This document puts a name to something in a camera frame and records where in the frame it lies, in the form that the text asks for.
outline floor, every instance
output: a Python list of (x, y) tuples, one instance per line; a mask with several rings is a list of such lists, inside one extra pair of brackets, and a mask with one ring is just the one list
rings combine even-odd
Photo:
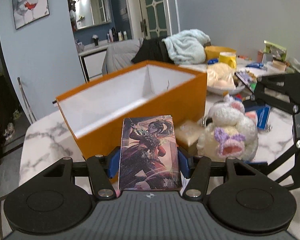
[(23, 141), (30, 123), (24, 113), (15, 120), (15, 132), (3, 147), (4, 157), (0, 165), (0, 239), (11, 232), (8, 221), (3, 211), (4, 200), (7, 195), (19, 185), (19, 169), (22, 154)]
[(19, 185), (19, 169), (22, 147), (1, 159), (0, 165), (0, 238), (11, 232), (11, 228), (3, 212), (4, 200)]

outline purple bow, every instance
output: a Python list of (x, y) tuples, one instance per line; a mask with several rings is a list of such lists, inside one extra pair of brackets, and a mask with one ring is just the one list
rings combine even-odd
[(242, 142), (246, 140), (246, 137), (241, 134), (235, 134), (235, 135), (228, 135), (225, 130), (223, 130), (221, 127), (216, 127), (214, 130), (214, 138), (216, 139), (216, 141), (219, 143), (219, 155), (222, 156), (222, 152), (225, 146), (225, 142), (229, 139), (238, 141), (238, 142)]

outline light blue towel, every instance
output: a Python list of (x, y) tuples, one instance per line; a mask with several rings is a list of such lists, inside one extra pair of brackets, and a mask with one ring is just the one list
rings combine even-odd
[(200, 30), (185, 30), (162, 41), (175, 64), (199, 64), (206, 60), (203, 45), (210, 37)]

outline blue wall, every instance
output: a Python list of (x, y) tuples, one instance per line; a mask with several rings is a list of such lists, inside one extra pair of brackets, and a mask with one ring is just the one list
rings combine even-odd
[(112, 10), (114, 15), (114, 23), (117, 31), (127, 31), (128, 39), (131, 39), (131, 28), (129, 23), (128, 14), (121, 15), (120, 10), (127, 7), (126, 0), (111, 0), (112, 1)]
[(0, 42), (13, 87), (24, 111), (17, 78), (37, 120), (57, 110), (56, 96), (84, 83), (67, 0), (48, 0), (50, 15), (16, 30), (12, 0), (0, 0)]
[(74, 38), (79, 39), (84, 45), (93, 43), (92, 35), (96, 34), (99, 36), (99, 40), (106, 40), (109, 29), (114, 27), (114, 15), (111, 0), (109, 0), (110, 12), (111, 12), (111, 23), (103, 24), (100, 26), (94, 26), (87, 29), (77, 30), (74, 32)]

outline pink cat ear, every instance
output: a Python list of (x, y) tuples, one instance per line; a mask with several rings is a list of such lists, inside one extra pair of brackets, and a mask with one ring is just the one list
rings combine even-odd
[(237, 110), (239, 110), (241, 113), (244, 113), (244, 106), (243, 106), (243, 103), (240, 102), (240, 101), (233, 101), (230, 103), (230, 106), (232, 108), (235, 108)]
[(246, 117), (250, 118), (255, 124), (258, 123), (258, 116), (256, 112), (247, 112)]

